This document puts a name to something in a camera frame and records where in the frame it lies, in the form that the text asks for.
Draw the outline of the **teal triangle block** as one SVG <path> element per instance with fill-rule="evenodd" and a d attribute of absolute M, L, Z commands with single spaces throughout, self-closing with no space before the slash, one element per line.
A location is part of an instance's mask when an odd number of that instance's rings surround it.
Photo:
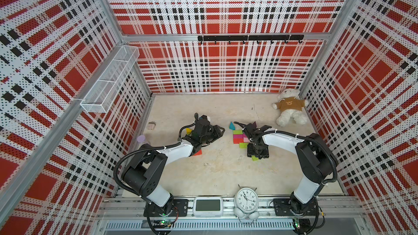
<path fill-rule="evenodd" d="M 230 123 L 229 128 L 233 131 L 236 129 L 234 123 L 232 123 L 232 122 Z"/>

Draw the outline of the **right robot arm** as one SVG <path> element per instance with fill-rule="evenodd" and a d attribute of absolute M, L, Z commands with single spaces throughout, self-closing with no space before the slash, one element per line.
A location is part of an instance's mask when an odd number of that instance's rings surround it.
<path fill-rule="evenodd" d="M 337 181 L 338 161 L 324 140 L 315 133 L 301 136 L 264 125 L 260 128 L 253 124 L 242 124 L 244 135 L 249 139 L 247 156 L 265 159 L 270 156 L 269 147 L 274 146 L 295 154 L 298 158 L 303 177 L 298 187 L 290 195 L 289 207 L 295 216 L 308 211 L 321 190 L 328 183 Z"/>

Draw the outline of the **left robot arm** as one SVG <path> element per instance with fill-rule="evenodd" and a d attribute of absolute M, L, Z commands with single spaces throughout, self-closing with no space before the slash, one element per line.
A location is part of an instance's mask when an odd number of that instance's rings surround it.
<path fill-rule="evenodd" d="M 194 122 L 179 130 L 175 144 L 143 144 L 116 163 L 113 178 L 119 187 L 142 198 L 147 210 L 169 216 L 177 208 L 174 196 L 159 185 L 165 166 L 197 154 L 224 133 L 225 128 L 212 125 L 208 116 L 195 113 Z"/>

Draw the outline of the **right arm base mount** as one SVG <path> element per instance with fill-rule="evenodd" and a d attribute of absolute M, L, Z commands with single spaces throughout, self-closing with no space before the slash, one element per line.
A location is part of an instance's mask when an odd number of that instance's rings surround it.
<path fill-rule="evenodd" d="M 276 216 L 310 217 L 319 213 L 316 202 L 316 198 L 312 198 L 308 203 L 301 203 L 297 199 L 274 199 L 273 208 Z"/>

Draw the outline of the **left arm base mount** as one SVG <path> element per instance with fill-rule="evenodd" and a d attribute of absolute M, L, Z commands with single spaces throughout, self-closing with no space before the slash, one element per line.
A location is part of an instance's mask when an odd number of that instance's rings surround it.
<path fill-rule="evenodd" d="M 186 217 L 188 213 L 187 199 L 169 199 L 164 206 L 154 202 L 147 203 L 143 215 L 145 217 Z"/>

